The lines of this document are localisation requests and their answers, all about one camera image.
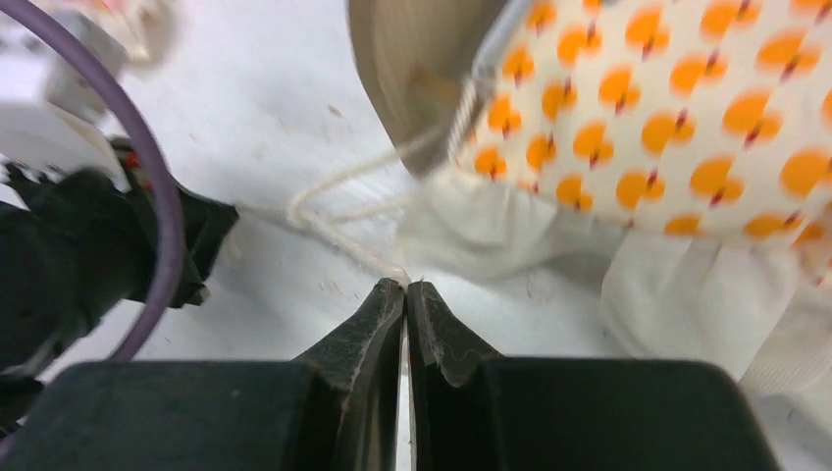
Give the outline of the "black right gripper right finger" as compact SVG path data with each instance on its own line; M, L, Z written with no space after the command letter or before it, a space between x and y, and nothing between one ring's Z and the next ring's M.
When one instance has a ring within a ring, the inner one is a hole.
M774 470L739 387L678 360L507 357L406 294L418 470Z

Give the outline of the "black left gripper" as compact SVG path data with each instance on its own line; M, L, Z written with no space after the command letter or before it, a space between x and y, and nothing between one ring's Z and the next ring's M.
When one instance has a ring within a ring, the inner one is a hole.
M141 301L157 258L150 183L126 139L111 143L129 181L87 168L54 182L6 163L23 201L1 207L1 387L36 391L39 374L120 301Z

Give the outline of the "wooden pet bed frame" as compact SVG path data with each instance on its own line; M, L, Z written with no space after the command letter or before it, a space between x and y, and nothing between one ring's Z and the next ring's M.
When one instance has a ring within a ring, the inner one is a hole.
M503 1L351 0L347 20L357 73L392 144L436 138L402 163L422 178L440 165L463 84L477 81L473 111L490 90L475 58Z

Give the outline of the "orange patterned bed cushion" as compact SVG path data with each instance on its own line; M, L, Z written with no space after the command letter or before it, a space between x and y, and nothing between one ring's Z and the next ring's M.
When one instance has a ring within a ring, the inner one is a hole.
M831 384L831 5L518 1L396 249L501 277L607 258L633 355Z

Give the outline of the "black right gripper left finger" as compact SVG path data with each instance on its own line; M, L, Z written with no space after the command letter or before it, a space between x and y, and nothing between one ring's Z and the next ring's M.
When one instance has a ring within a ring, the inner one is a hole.
M392 470L402 287L289 361L87 362L12 437L7 470Z

